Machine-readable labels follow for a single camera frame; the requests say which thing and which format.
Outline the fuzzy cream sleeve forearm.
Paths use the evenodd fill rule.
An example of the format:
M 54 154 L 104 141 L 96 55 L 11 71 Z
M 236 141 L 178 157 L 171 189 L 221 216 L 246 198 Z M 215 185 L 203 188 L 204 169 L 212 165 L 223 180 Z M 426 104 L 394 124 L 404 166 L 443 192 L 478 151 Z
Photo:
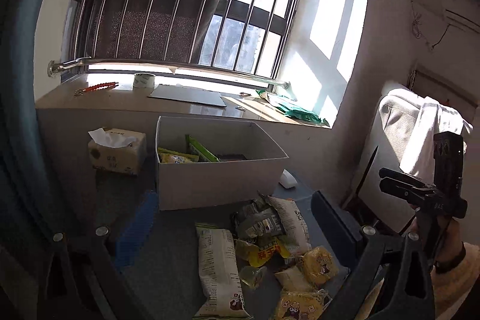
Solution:
M 462 244 L 458 255 L 431 271 L 436 319 L 479 319 L 479 247 Z

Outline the person's right hand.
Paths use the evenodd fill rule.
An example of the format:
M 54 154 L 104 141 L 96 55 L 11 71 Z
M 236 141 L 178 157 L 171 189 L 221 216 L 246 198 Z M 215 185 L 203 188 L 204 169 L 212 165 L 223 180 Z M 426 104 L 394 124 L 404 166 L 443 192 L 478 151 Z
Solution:
M 442 214 L 436 218 L 437 223 L 433 226 L 439 229 L 439 237 L 435 242 L 433 263 L 449 263 L 463 248 L 460 224 L 454 218 L 447 218 Z

